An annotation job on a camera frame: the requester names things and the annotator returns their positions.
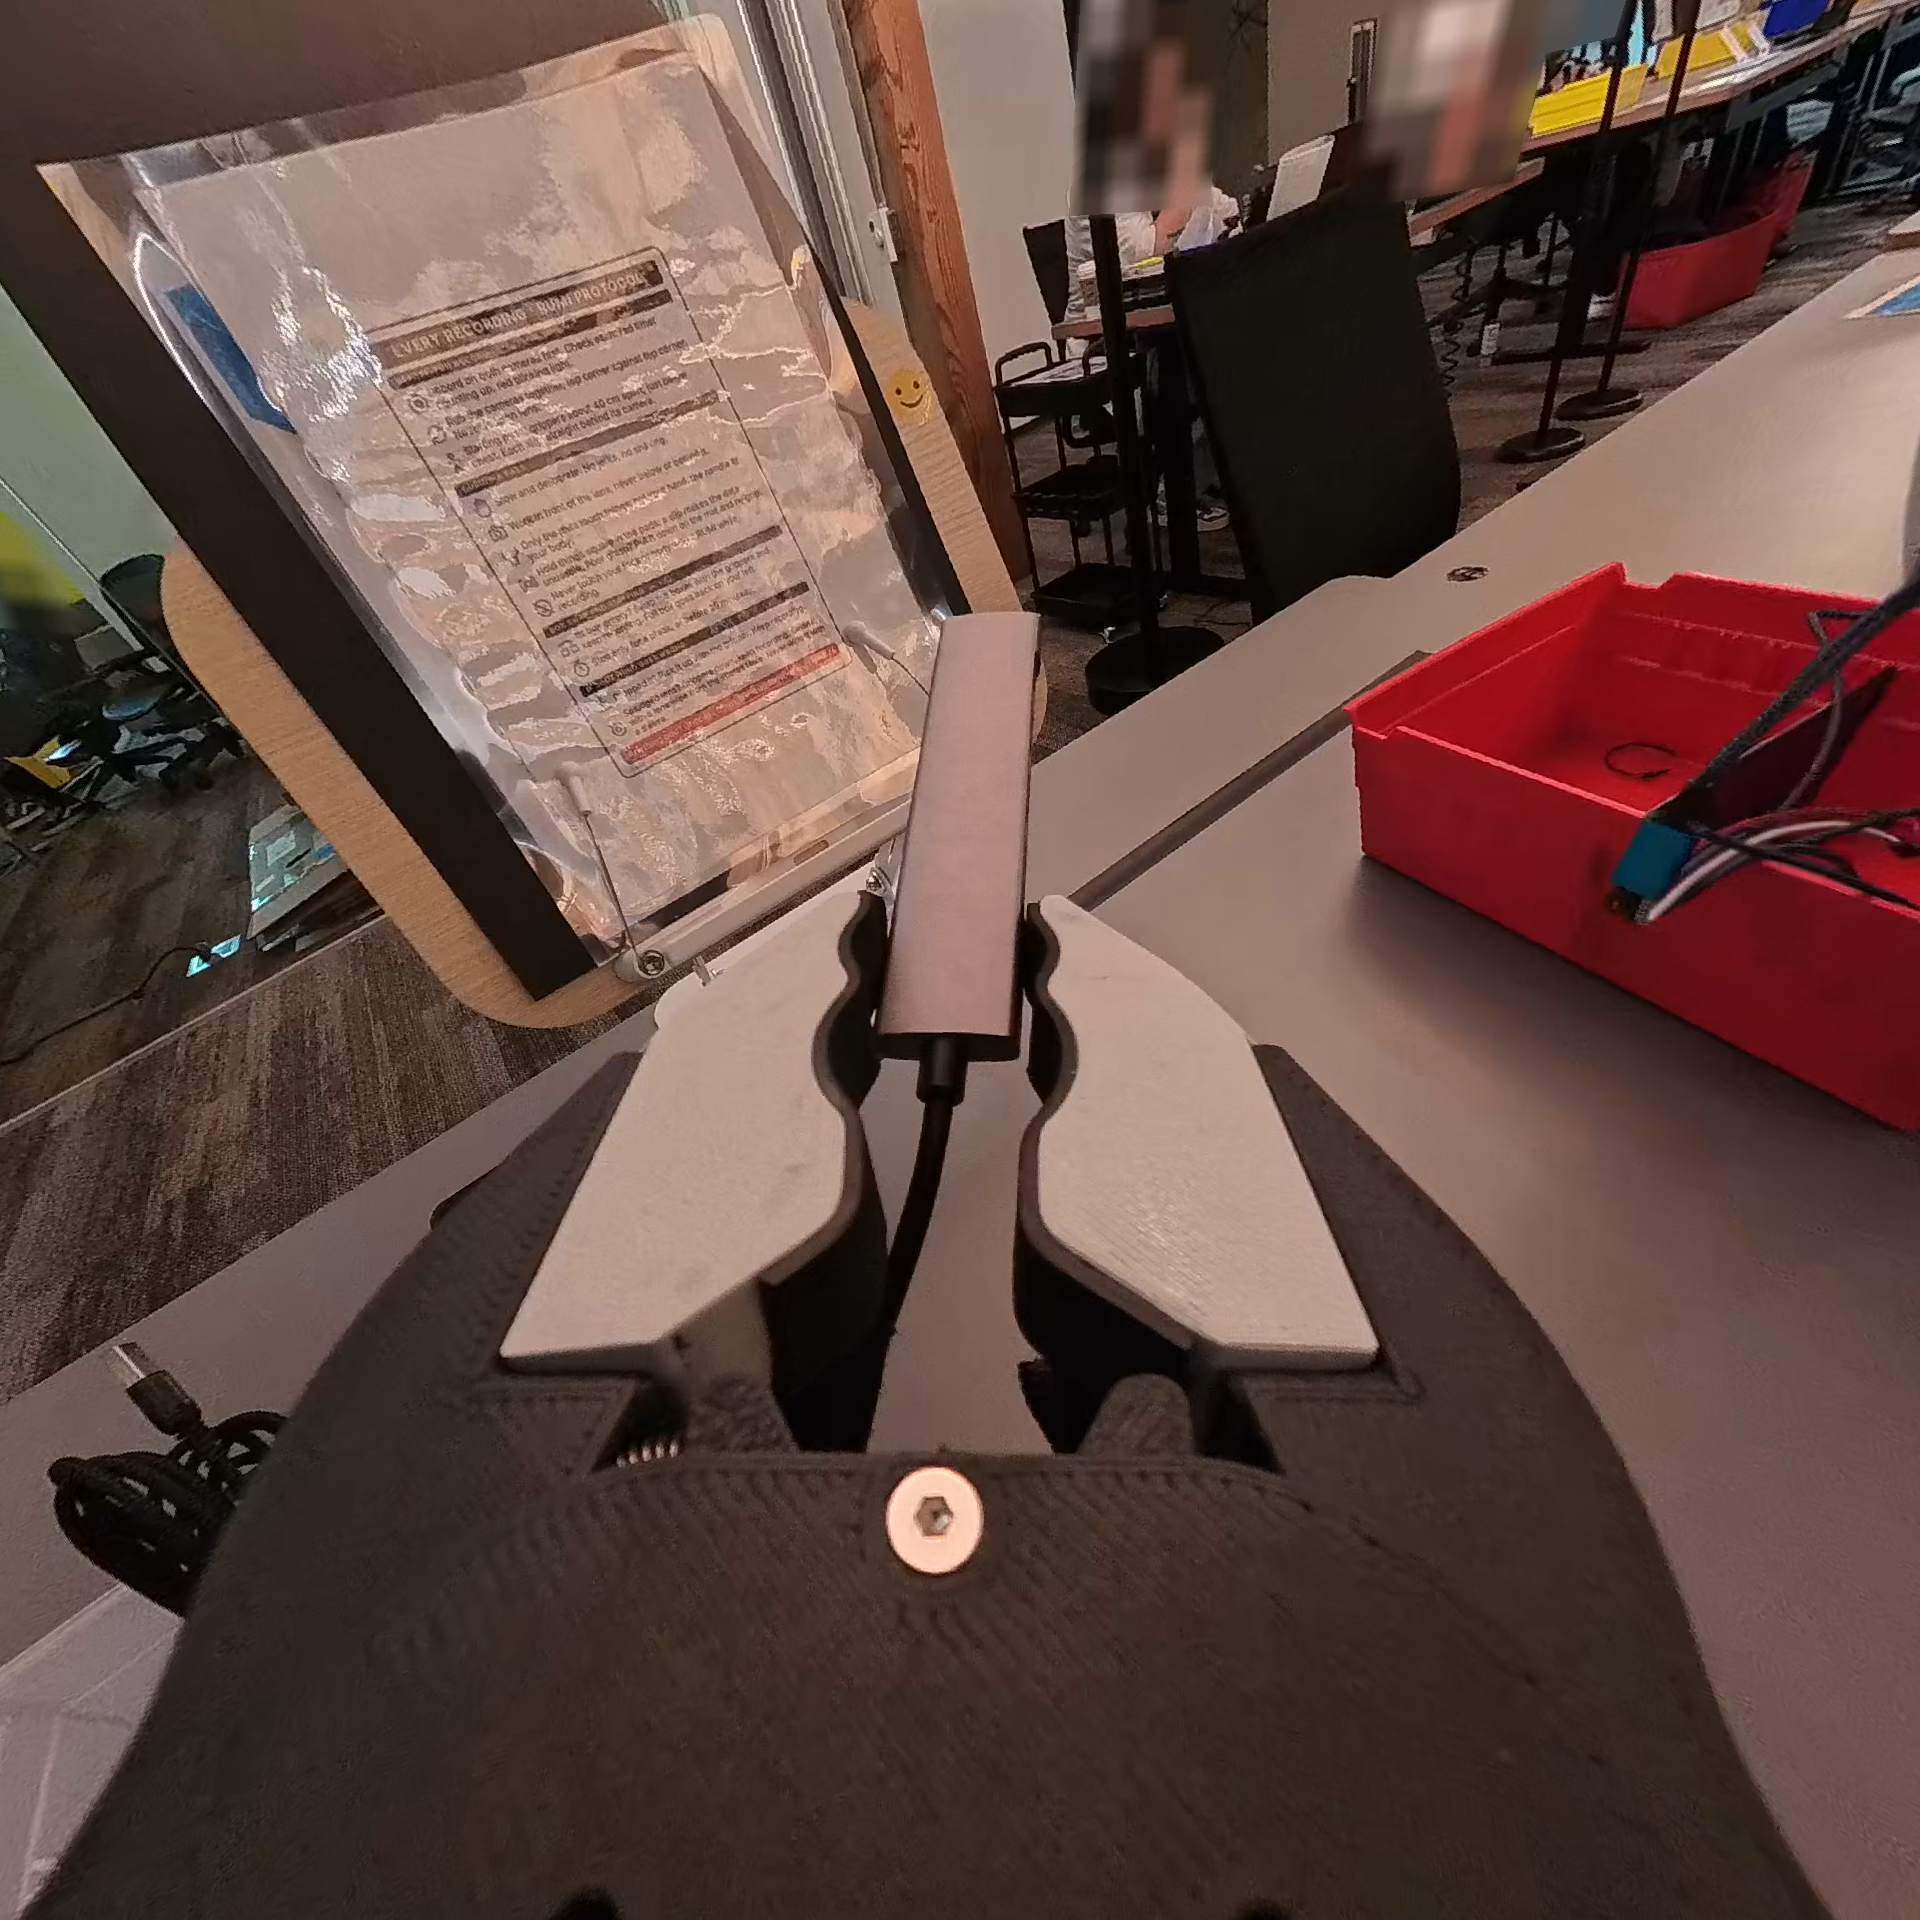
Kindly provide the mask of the red plastic bin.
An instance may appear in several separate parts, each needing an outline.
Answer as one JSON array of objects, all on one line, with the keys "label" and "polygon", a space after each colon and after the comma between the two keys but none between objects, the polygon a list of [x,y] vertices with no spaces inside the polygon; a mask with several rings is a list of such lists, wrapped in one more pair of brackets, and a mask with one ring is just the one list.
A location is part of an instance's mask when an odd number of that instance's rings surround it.
[{"label": "red plastic bin", "polygon": [[[1917,1116],[1916,582],[1867,605],[1620,567],[1348,709],[1363,852],[1900,1131]],[[1808,709],[1900,666],[1813,803],[1651,820]],[[1604,747],[1676,765],[1624,782]]]}]

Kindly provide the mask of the yellow plastic bin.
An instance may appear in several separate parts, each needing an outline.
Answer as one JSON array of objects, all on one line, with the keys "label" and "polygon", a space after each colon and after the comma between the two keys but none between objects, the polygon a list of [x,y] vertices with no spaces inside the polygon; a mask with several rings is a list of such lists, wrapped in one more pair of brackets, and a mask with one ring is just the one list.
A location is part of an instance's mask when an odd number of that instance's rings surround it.
[{"label": "yellow plastic bin", "polygon": [[1537,95],[1527,120],[1527,143],[1597,128],[1606,112],[1619,119],[1638,104],[1647,68],[1627,64],[1619,76],[1611,67],[1573,80]]}]

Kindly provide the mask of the grey usb hub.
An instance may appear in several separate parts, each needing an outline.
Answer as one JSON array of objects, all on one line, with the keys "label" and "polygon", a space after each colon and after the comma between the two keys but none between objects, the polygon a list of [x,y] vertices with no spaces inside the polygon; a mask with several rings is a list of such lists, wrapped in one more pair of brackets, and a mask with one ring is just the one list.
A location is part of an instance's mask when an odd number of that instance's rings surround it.
[{"label": "grey usb hub", "polygon": [[903,837],[875,1039],[916,1067],[918,1143],[885,1269],[896,1331],[976,1063],[1020,1054],[1023,859],[1039,679],[1029,613],[943,624]]}]

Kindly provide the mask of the black office chair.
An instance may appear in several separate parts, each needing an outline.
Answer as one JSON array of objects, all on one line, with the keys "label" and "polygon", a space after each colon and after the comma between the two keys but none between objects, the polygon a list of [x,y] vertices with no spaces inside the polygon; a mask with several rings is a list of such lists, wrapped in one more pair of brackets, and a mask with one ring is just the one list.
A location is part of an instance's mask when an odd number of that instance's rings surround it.
[{"label": "black office chair", "polygon": [[1448,542],[1460,456],[1401,204],[1339,188],[1168,261],[1255,619]]},{"label": "black office chair", "polygon": [[109,768],[176,795],[212,787],[217,763],[241,760],[249,747],[187,669],[160,584],[163,557],[155,554],[120,559],[100,579],[103,613],[120,642],[120,653],[104,668],[112,698],[103,720],[117,730]]}]

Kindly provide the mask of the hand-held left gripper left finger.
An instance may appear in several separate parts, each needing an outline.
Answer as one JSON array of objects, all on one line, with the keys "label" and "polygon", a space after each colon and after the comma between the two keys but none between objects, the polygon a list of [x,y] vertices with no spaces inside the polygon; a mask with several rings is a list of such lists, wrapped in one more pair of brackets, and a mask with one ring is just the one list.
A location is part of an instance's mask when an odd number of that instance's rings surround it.
[{"label": "hand-held left gripper left finger", "polygon": [[816,896],[669,989],[499,1356],[510,1368],[848,1368],[885,1223],[859,1103],[888,919]]}]

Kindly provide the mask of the black bin divider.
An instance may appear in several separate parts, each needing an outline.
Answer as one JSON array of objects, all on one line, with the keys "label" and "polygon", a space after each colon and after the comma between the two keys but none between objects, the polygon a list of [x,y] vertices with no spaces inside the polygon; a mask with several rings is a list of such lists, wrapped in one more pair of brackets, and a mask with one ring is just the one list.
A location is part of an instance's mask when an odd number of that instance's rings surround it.
[{"label": "black bin divider", "polygon": [[1892,663],[1876,666],[1857,684],[1835,675],[1806,710],[1742,747],[1723,773],[1687,783],[1653,810],[1651,820],[1679,832],[1733,830],[1813,803],[1900,676],[1901,668]]}]

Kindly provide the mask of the printed instruction sheet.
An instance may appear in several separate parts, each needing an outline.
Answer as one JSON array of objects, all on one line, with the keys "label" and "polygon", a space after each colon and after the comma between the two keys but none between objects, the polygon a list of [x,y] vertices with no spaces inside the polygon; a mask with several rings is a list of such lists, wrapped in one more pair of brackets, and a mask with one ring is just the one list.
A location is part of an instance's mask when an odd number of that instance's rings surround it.
[{"label": "printed instruction sheet", "polygon": [[[477,787],[590,965],[704,957],[904,828],[968,613],[787,192],[748,29],[640,5],[372,80],[203,13],[30,167]],[[252,45],[241,45],[246,26]]]}]

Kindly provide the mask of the black floor lamp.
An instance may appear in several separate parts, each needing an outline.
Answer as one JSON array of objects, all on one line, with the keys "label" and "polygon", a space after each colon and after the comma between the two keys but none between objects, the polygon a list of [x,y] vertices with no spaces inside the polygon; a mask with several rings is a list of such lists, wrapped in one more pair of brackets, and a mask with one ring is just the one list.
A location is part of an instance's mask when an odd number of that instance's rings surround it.
[{"label": "black floor lamp", "polygon": [[1155,518],[1145,486],[1145,452],[1132,333],[1119,288],[1119,239],[1112,215],[1088,215],[1094,269],[1097,339],[1111,376],[1116,456],[1124,516],[1124,554],[1134,589],[1134,619],[1088,660],[1088,699],[1102,715],[1119,714],[1147,693],[1211,659],[1220,637],[1195,626],[1160,626],[1160,582],[1151,554]]}]

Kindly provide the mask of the red storage bin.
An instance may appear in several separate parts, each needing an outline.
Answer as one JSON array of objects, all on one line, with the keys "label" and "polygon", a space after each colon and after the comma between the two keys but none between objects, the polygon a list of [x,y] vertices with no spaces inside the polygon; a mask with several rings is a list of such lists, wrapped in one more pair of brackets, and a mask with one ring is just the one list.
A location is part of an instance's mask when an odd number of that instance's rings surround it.
[{"label": "red storage bin", "polygon": [[1624,326],[1678,328],[1750,298],[1791,230],[1813,172],[1813,152],[1793,150],[1700,234],[1645,252],[1623,308]]}]

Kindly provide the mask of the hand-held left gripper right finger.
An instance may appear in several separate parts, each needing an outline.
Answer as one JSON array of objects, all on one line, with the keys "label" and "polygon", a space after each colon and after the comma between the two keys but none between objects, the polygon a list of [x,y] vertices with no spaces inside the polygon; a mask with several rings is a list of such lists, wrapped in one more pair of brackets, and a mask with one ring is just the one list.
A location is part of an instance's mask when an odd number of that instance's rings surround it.
[{"label": "hand-held left gripper right finger", "polygon": [[1241,1023],[1068,896],[1027,927],[1029,1347],[1060,1368],[1371,1368],[1376,1328]]}]

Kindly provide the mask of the wooden post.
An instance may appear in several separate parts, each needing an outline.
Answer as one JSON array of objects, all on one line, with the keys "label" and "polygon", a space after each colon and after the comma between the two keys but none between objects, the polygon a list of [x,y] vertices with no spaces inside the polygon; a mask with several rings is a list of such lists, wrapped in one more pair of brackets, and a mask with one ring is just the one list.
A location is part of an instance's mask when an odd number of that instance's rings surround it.
[{"label": "wooden post", "polygon": [[845,2],[841,12],[896,237],[903,324],[939,397],[999,556],[1013,582],[1027,584],[1032,567],[1023,551],[920,7]]}]

